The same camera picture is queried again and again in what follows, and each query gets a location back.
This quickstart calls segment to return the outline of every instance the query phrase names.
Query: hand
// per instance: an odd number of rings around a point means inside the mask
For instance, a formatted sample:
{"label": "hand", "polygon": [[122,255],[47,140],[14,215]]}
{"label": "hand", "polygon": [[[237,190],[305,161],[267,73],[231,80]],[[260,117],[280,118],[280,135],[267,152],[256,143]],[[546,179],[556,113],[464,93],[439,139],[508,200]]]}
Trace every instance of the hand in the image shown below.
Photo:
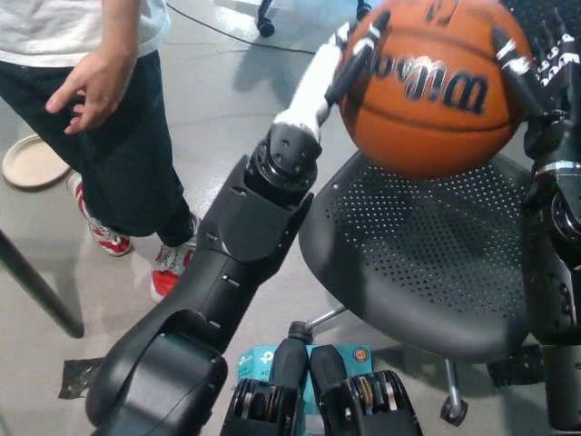
{"label": "hand", "polygon": [[84,104],[74,107],[73,110],[78,116],[71,119],[64,132],[77,134],[98,127],[117,110],[135,62],[135,51],[99,48],[79,62],[63,85],[48,100],[46,110],[56,114],[76,95],[81,95],[84,97]]}
{"label": "hand", "polygon": [[492,40],[497,51],[503,78],[520,103],[528,110],[529,121],[554,121],[557,118],[577,120],[581,109],[579,54],[576,41],[566,30],[557,10],[552,23],[543,21],[542,40],[533,38],[536,52],[533,65],[522,56],[513,40],[495,27]]}
{"label": "hand", "polygon": [[375,47],[388,27],[388,21],[391,17],[389,11],[384,11],[376,18],[376,20],[369,26],[368,32],[355,43],[353,52],[349,59],[345,59],[346,50],[349,46],[349,41],[359,23],[346,23],[340,27],[331,41],[335,42],[341,52],[342,60],[339,68],[335,71],[333,83],[325,94],[325,98],[329,104],[338,104],[349,89],[356,83],[358,77],[361,75],[366,66],[368,66],[373,58]]}

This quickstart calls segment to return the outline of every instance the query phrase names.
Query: shoelace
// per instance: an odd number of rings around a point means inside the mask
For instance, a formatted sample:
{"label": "shoelace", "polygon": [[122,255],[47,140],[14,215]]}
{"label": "shoelace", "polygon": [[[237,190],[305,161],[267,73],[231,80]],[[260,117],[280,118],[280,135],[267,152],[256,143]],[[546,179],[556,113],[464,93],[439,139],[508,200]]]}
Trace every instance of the shoelace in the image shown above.
{"label": "shoelace", "polygon": [[157,270],[160,272],[173,270],[178,261],[183,261],[183,257],[190,250],[195,250],[195,240],[192,238],[187,243],[183,243],[179,247],[162,247],[162,257],[157,263]]}
{"label": "shoelace", "polygon": [[99,223],[93,223],[93,221],[96,220],[89,221],[91,221],[91,225],[99,231],[108,243],[112,243],[113,245],[119,245],[121,243],[121,235],[119,233],[114,232],[109,227],[105,227]]}

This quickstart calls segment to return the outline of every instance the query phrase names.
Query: white t-shirt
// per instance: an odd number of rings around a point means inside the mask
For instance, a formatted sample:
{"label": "white t-shirt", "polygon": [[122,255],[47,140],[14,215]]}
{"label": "white t-shirt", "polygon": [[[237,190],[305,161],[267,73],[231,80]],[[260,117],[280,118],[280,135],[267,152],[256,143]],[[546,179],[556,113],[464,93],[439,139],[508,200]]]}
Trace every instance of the white t-shirt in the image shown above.
{"label": "white t-shirt", "polygon": [[[0,61],[25,66],[75,66],[101,43],[101,2],[0,0]],[[142,0],[139,56],[157,50],[169,32],[165,0]]]}

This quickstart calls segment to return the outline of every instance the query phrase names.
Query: table leg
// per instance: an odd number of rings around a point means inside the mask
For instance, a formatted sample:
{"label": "table leg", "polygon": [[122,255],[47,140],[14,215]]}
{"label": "table leg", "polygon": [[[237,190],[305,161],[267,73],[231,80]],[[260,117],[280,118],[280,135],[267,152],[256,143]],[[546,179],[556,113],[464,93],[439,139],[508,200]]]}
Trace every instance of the table leg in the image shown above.
{"label": "table leg", "polygon": [[69,336],[73,338],[84,336],[83,322],[69,311],[53,288],[28,263],[2,230],[0,230],[0,263]]}

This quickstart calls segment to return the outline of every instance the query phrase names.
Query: plate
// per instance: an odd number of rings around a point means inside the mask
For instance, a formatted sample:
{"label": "plate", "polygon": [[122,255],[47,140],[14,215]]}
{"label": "plate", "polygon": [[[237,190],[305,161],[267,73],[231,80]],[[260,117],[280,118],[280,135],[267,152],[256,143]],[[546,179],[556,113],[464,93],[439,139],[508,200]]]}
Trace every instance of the plate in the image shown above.
{"label": "plate", "polygon": [[2,161],[5,179],[18,188],[34,189],[56,182],[70,167],[33,134],[14,144]]}

